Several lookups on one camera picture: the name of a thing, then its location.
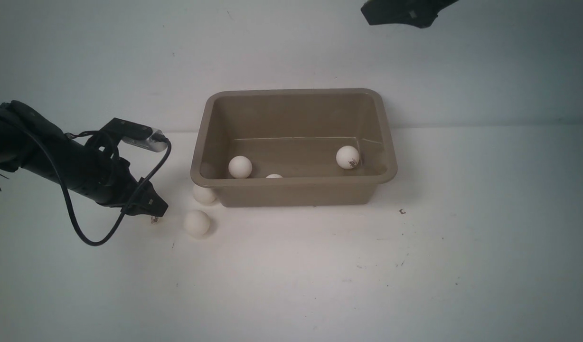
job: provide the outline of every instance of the plastic tub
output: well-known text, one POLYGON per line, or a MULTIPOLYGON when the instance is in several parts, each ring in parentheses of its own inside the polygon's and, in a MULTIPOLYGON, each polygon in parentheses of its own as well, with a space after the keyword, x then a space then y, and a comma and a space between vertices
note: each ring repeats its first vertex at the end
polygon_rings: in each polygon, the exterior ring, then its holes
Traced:
POLYGON ((228 91, 207 100, 192 158, 195 184, 212 188, 226 207, 367 203, 397 172, 391 130, 378 93, 369 89, 228 91), (361 161, 336 163, 352 145, 361 161), (229 161, 252 161, 234 179, 229 161), (283 178, 265 178, 278 173, 283 178))

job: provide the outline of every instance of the black cable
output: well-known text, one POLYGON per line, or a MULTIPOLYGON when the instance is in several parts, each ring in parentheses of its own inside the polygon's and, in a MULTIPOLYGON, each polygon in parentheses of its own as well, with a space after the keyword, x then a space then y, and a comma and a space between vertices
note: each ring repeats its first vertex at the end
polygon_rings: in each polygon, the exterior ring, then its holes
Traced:
POLYGON ((131 197, 129 197, 129 199, 127 200, 127 203, 125 203, 125 205, 121 209, 121 214, 118 216, 118 219, 116 219, 114 226, 111 228, 111 230, 108 232, 108 234, 100 241, 91 241, 85 236, 85 234, 81 230, 81 227, 78 225, 78 221, 76 220, 76 214, 74 213, 74 208, 72 206, 72 199, 70 199, 70 192, 68 192, 68 187, 66 186, 66 182, 64 181, 64 178, 61 177, 61 173, 59 171, 59 168, 58 168, 57 164, 55 163, 55 159, 53 158, 53 156, 49 152, 49 149, 47 149, 47 147, 40 141, 40 139, 37 136, 35 136, 32 132, 27 130, 25 127, 20 126, 12 121, 9 121, 8 119, 5 119, 4 117, 0 117, 0 119, 2 121, 4 121, 5 123, 8 123, 9 125, 20 130, 24 134, 26 134, 30 139, 32 139, 36 143, 36 145, 38 145, 38 147, 45 154, 47 160, 49 160, 49 162, 51 163, 51 166, 53 167, 53 171, 55 172, 55 175, 57 176, 57 181, 59 182, 59 186, 62 189, 62 193, 64 195, 64 201, 66 202, 66 209, 68 209, 68 216, 70 216, 70 222, 72 223, 72 227, 74 228, 76 235, 78 235, 79 238, 81 238, 81 240, 83 242, 85 242, 86 244, 88 244, 89 246, 94 246, 94 247, 101 246, 101 245, 105 244, 108 240, 110 240, 112 235, 114 235, 114 233, 118 229, 118 226, 122 222, 122 219, 125 217, 125 214, 126 214, 127 210, 129 209, 129 207, 131 206, 131 203, 133 202, 135 197, 138 195, 138 193, 140 193, 144 184, 146 184, 146 182, 148 182, 152 178, 152 176, 155 173, 157 173, 157 171, 159 171, 161 166, 163 166, 163 164, 167 161, 167 158, 171 154, 171 142, 169 141, 169 139, 167 139, 162 134, 155 134, 155 136, 153 137, 155 140, 161 139, 164 143, 167 143, 167 151, 165 152, 165 155, 163 156, 161 161, 157 164, 157 166, 155 166, 154 169, 152 169, 152 171, 150 171, 150 173, 148 173, 148 176, 146 176, 146 178, 144 178, 142 181, 140 181, 137 188, 135 188, 135 191, 133 191, 133 193, 131 194, 131 197))

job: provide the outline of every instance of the white wall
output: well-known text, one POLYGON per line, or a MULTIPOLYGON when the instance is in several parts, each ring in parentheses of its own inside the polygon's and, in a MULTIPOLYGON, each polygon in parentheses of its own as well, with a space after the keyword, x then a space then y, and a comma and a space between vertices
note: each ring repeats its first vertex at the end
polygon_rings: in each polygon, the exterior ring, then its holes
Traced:
POLYGON ((0 103, 185 131, 218 91, 370 87, 395 126, 583 123, 583 0, 461 0, 424 30, 362 4, 0 0, 0 103))

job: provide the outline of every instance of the ball with marking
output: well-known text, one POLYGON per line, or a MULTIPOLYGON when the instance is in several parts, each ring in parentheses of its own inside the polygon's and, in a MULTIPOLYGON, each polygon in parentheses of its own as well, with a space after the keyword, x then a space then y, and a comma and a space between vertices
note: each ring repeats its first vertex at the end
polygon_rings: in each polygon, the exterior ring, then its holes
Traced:
POLYGON ((336 153, 336 162, 345 170, 354 169, 359 165, 359 151, 352 146, 344 146, 336 153))

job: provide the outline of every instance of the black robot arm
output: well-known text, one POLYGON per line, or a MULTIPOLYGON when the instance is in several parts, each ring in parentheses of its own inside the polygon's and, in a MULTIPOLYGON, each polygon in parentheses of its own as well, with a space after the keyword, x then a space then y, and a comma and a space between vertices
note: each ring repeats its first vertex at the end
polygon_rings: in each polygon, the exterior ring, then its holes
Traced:
POLYGON ((59 183, 72 225, 89 245, 105 243, 124 215, 164 215, 168 205, 157 195, 149 179, 168 158, 170 148, 161 131, 121 119, 112 119, 99 131, 64 134, 26 104, 12 101, 0 106, 0 169, 14 172, 21 167, 59 183), (81 136, 91 138, 85 145, 73 140, 81 136), (146 178, 136 181, 129 171, 129 162, 118 154, 121 140, 155 152, 165 149, 167 152, 146 178), (115 227, 105 239, 92 242, 82 234, 68 189, 102 206, 122 208, 115 227))

